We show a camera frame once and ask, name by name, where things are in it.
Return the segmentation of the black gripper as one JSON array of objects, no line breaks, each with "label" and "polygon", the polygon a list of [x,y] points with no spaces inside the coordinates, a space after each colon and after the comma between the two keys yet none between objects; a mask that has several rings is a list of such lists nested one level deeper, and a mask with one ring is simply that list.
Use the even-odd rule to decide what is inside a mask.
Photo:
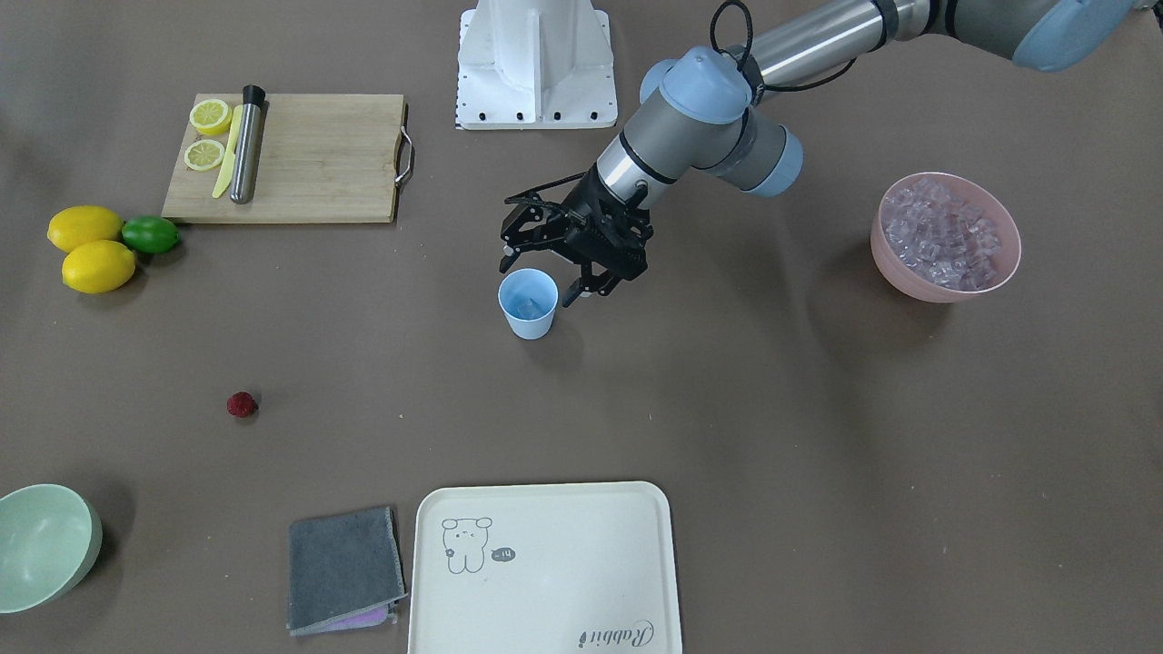
[{"label": "black gripper", "polygon": [[602,185],[595,165],[507,197],[514,208],[502,221],[499,273],[509,272],[523,253],[552,250],[579,266],[562,294],[562,310],[582,297],[611,294],[619,282],[636,279],[648,268],[651,213],[637,206],[644,197],[638,189],[632,202],[623,202]]}]

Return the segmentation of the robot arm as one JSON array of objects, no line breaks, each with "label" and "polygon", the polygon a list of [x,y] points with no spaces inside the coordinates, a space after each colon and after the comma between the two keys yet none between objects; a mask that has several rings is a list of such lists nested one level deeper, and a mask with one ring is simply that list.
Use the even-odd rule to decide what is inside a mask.
[{"label": "robot arm", "polygon": [[1108,38],[1134,1],[830,1],[744,43],[661,61],[640,107],[561,202],[534,187],[507,199],[500,273],[549,250],[579,266],[573,290],[611,293],[647,269],[649,211],[690,170],[773,197],[802,169],[802,145],[759,114],[761,101],[839,79],[859,55],[944,35],[1016,66],[1056,72]]}]

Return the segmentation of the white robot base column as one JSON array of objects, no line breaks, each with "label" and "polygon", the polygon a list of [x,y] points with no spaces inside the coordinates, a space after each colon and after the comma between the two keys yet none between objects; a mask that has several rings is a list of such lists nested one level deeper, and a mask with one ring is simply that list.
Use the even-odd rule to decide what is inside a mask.
[{"label": "white robot base column", "polygon": [[611,17],[590,1],[479,1],[461,13],[454,127],[618,123]]}]

